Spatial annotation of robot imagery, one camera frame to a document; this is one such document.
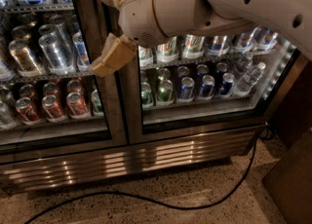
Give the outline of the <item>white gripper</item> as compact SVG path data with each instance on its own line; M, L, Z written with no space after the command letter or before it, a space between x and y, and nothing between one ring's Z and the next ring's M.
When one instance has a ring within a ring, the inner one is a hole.
M88 67L92 74L104 77L120 70L136 56L137 45L155 47L169 40L156 19L153 0L100 1L120 10L118 24L126 36L107 36L100 56Z

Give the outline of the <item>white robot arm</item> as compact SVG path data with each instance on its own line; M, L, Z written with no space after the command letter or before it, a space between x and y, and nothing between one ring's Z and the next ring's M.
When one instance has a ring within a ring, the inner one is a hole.
M312 0L100 0L119 11L123 35L110 34L88 70L103 77L130 62L137 47L179 35L233 35L255 26L282 34L312 58Z

